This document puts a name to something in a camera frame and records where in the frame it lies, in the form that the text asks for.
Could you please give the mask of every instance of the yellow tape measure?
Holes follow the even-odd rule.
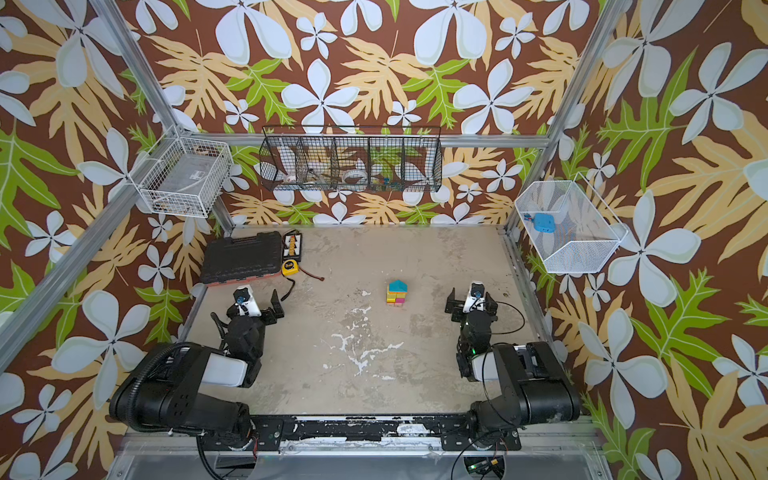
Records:
[[[295,260],[286,260],[283,262],[283,275],[293,275],[299,271],[299,264]]]

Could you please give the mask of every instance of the stack of blocks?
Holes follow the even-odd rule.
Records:
[[[386,304],[402,306],[406,302],[406,295],[408,295],[408,286],[400,280],[395,280],[386,289]]]

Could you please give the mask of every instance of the wall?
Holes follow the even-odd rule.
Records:
[[[0,321],[12,321],[159,127],[85,0],[0,8],[0,58],[12,68],[0,74]],[[212,229],[126,216],[0,374],[0,478],[106,475],[126,427],[104,401],[156,341],[177,335]]]
[[[615,478],[768,475],[767,18],[752,0],[634,5],[548,168],[586,174],[631,227],[596,275],[528,257]]]
[[[192,130],[417,124],[444,134],[544,133],[601,2],[458,5],[120,2],[177,117]],[[458,39],[452,15],[466,25]],[[256,152],[236,149],[238,165],[226,185],[224,199],[239,223],[503,223],[517,195],[513,166],[529,163],[513,151],[448,150],[445,188],[431,197],[273,194],[260,186]],[[501,187],[499,176],[508,178]]]

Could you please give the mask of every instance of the white wire basket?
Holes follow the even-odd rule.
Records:
[[[585,183],[594,202],[576,180],[537,181],[515,199],[515,208],[548,273],[597,273],[629,233],[594,187]],[[598,210],[598,202],[613,215],[613,226]],[[525,220],[526,215],[535,218],[537,214],[552,215],[554,232],[540,232],[533,221]]]
[[[177,136],[173,131],[166,139],[170,144],[149,155],[155,164],[134,185],[152,213],[207,218],[230,175],[233,160],[229,146]]]

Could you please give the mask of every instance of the concrete floor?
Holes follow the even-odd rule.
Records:
[[[257,229],[238,230],[238,236]],[[283,303],[286,316],[266,328],[263,367],[249,389],[201,386],[222,399],[245,402],[255,414],[463,412],[485,399],[482,384],[460,377],[455,348],[458,324],[444,313],[455,287],[464,296],[481,280],[497,300],[523,310],[502,239],[493,227],[355,227],[303,230],[302,268]],[[386,305],[386,285],[409,286],[403,308]],[[250,282],[260,306],[281,276]],[[188,339],[218,346],[210,312],[226,319],[236,284],[211,286]],[[521,324],[499,305],[495,331]],[[526,343],[529,326],[494,341]],[[491,396],[498,391],[489,385]]]

